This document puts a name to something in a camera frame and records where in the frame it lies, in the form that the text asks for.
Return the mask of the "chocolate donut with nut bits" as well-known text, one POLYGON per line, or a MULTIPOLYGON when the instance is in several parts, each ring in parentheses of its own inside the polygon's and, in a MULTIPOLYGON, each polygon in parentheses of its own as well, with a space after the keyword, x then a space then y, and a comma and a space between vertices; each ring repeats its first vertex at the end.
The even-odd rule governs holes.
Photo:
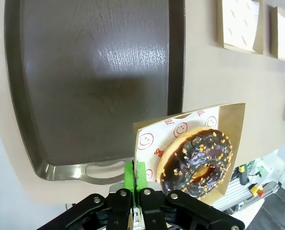
POLYGON ((200 198, 224 180, 233 147, 223 132, 200 127, 182 134, 164 151, 157 167, 157 182, 164 194, 181 190, 200 198))

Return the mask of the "black yellow handheld device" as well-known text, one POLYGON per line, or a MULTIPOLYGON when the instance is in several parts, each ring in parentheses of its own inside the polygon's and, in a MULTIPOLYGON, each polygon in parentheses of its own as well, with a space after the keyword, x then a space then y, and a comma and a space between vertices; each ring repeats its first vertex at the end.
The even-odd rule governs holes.
POLYGON ((246 185, 249 183, 248 168, 246 164, 238 167, 238 177, 239 177, 239 183, 241 185, 246 185))

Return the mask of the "aluminium base frame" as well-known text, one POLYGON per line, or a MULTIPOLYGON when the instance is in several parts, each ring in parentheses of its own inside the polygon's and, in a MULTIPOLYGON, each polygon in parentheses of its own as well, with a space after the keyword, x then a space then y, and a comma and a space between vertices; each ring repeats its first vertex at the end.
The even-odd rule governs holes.
POLYGON ((262 198, 266 198, 267 196, 274 194, 278 191, 279 185, 276 182, 269 182, 263 185, 264 195, 254 196, 248 185, 241 185, 238 179, 233 180, 229 183, 226 194, 217 200, 212 206, 220 211, 225 211, 233 206, 236 206, 240 203, 244 203, 244 205, 251 205, 252 203, 259 201, 262 198))

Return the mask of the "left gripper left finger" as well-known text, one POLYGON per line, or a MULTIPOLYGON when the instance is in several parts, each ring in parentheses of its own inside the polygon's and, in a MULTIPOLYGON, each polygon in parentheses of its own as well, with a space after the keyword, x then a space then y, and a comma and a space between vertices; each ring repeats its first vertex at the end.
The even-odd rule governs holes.
POLYGON ((124 182, 111 186, 107 197, 91 194, 39 230, 129 230, 134 182, 133 162, 126 163, 124 182))

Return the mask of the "brown cardboard donut box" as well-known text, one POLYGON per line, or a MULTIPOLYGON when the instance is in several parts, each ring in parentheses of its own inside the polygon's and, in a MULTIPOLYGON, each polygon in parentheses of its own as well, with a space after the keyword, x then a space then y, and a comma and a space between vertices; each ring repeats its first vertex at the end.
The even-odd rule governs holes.
POLYGON ((254 0, 258 1, 260 5, 259 10, 259 18, 258 18, 258 28, 256 33, 256 38, 254 42, 254 51, 249 52, 246 50, 242 50, 240 48, 232 47, 229 45, 225 45, 223 42, 223 10, 222 10, 222 0, 216 0, 216 31, 217 31, 217 42, 218 44, 225 48, 233 51, 244 52, 244 53, 252 53, 262 55, 264 50, 264 16, 263 16, 263 1, 262 0, 254 0))
POLYGON ((271 25, 271 54, 279 60, 285 61, 278 57, 278 13, 285 17, 285 10, 280 7, 271 7, 270 25, 271 25))
MULTIPOLYGON (((218 128, 214 128, 214 129, 217 129, 223 132, 229 137, 229 140, 233 147, 233 156, 232 156, 230 168, 227 171, 223 182, 219 184, 216 188, 214 188, 212 191, 207 193, 205 196, 198 198, 199 200, 207 204, 214 203, 215 201, 220 199, 227 191, 227 187, 228 187, 228 184, 229 184, 229 181, 230 181, 233 169, 234 169, 235 160, 237 157, 238 147, 239 147, 242 128, 243 128, 244 114, 245 114, 245 104, 244 103, 226 104, 226 105, 220 105, 218 107, 219 107, 218 128)), ((146 127, 150 124, 159 122, 165 118, 170 118, 173 116, 175 115, 134 124, 134 131, 136 133, 136 138, 137 138, 137 132, 139 129, 146 127)))

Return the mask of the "large brown serving tray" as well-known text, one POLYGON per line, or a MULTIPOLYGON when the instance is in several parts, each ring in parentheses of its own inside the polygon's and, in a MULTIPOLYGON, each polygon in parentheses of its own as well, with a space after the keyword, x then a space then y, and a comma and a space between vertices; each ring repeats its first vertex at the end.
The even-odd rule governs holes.
POLYGON ((117 183, 133 124, 183 106, 185 0, 5 0, 12 103, 35 174, 117 183))

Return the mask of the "yellow red emergency stop button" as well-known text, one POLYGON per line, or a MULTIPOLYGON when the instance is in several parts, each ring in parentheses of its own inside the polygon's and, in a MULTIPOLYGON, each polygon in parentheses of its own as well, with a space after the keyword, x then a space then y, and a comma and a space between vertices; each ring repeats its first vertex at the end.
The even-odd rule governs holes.
POLYGON ((263 197, 264 196, 264 191, 263 191, 263 186, 261 184, 254 184, 250 190, 251 194, 254 196, 254 197, 263 197))

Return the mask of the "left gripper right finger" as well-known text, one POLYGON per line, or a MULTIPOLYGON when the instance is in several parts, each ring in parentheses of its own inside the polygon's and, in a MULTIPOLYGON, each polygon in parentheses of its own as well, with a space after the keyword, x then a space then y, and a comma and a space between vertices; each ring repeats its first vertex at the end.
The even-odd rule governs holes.
POLYGON ((135 162, 135 205, 145 230, 245 230, 245 224, 180 191, 164 194, 146 180, 144 162, 135 162))

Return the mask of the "white smiley paper liner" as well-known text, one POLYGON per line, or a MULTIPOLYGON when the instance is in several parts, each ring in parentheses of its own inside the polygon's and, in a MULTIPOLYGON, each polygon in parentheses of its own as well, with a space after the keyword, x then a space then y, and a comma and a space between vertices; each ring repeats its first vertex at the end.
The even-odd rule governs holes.
POLYGON ((146 180, 156 182, 156 171, 166 148, 182 134, 198 128, 218 128, 219 107, 210 107, 165 118, 137 132, 136 161, 145 163, 146 180))
POLYGON ((254 51, 260 5, 254 0, 222 0, 225 45, 254 51))
POLYGON ((278 13, 278 57, 285 59, 285 17, 278 13))

